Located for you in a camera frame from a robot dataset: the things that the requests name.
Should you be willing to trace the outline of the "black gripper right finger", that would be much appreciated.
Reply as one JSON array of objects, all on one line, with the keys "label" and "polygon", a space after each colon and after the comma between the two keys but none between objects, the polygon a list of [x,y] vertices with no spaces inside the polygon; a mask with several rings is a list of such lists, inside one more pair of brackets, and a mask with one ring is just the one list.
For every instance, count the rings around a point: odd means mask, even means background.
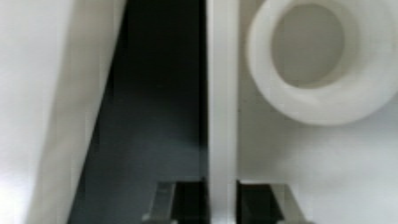
[{"label": "black gripper right finger", "polygon": [[239,182],[237,224],[310,224],[287,184]]}]

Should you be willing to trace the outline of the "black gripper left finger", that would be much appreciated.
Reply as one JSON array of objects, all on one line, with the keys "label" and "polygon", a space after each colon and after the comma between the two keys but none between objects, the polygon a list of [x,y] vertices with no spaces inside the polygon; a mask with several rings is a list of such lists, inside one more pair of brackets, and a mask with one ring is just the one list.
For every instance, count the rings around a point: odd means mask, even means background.
[{"label": "black gripper left finger", "polygon": [[203,181],[161,182],[141,224],[210,224]]}]

